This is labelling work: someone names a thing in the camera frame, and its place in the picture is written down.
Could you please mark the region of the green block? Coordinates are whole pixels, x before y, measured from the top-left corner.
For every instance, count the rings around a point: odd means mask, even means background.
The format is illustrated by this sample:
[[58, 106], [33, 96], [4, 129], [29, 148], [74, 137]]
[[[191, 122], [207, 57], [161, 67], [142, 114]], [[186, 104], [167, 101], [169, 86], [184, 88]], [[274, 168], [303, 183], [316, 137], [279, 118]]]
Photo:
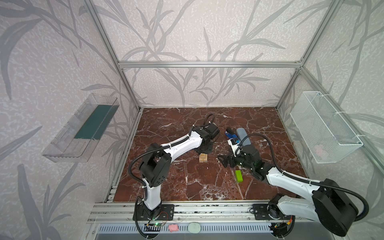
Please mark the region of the green block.
[[235, 171], [235, 177], [236, 177], [237, 183], [242, 183], [244, 181], [241, 170]]

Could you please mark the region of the wood block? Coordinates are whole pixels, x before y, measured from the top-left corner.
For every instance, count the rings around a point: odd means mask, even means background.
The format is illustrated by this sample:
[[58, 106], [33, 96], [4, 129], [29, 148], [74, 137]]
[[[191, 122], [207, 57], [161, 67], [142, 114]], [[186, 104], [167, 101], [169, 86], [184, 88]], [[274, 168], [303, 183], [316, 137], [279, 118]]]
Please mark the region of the wood block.
[[200, 154], [199, 155], [199, 163], [207, 163], [208, 162], [208, 155], [207, 154]]

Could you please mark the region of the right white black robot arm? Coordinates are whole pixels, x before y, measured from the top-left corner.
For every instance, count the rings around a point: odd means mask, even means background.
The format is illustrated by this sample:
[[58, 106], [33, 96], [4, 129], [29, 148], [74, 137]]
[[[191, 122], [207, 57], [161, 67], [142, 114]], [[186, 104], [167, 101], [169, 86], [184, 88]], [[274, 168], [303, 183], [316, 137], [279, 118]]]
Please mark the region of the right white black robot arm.
[[303, 217], [344, 237], [353, 222], [364, 219], [369, 213], [369, 204], [361, 195], [341, 188], [330, 179], [314, 181], [283, 171], [276, 163], [271, 165], [263, 161], [259, 151], [251, 145], [237, 154], [219, 155], [218, 160], [225, 168], [244, 167], [257, 180], [299, 196], [277, 195], [271, 199], [269, 208], [273, 218], [280, 215]]

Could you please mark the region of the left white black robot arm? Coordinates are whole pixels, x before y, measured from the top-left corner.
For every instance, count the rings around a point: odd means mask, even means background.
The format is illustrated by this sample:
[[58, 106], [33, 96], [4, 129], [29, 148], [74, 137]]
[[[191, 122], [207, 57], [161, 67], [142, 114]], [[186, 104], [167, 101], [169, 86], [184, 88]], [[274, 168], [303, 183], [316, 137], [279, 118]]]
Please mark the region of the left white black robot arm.
[[128, 173], [142, 184], [145, 191], [143, 203], [149, 211], [162, 203], [161, 185], [169, 175], [172, 162], [191, 150], [198, 154], [211, 153], [219, 133], [215, 123], [192, 126], [189, 133], [179, 139], [162, 145], [151, 144], [145, 153], [130, 162]]

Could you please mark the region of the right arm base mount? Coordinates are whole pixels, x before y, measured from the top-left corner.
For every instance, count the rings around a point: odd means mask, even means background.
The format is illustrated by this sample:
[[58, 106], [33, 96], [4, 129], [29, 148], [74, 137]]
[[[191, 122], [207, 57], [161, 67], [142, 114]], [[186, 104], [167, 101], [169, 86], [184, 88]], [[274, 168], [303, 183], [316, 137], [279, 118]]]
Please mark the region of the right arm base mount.
[[256, 220], [287, 222], [292, 217], [284, 215], [280, 209], [273, 204], [253, 204], [249, 212], [254, 215]]

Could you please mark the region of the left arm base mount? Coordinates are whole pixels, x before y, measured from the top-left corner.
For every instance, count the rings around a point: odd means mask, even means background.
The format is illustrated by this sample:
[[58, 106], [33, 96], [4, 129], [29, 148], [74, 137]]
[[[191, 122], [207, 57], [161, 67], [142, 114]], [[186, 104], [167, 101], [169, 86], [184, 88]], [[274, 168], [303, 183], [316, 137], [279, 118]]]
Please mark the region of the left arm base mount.
[[171, 221], [174, 218], [175, 205], [160, 204], [154, 210], [147, 208], [145, 204], [139, 204], [134, 210], [135, 221]]

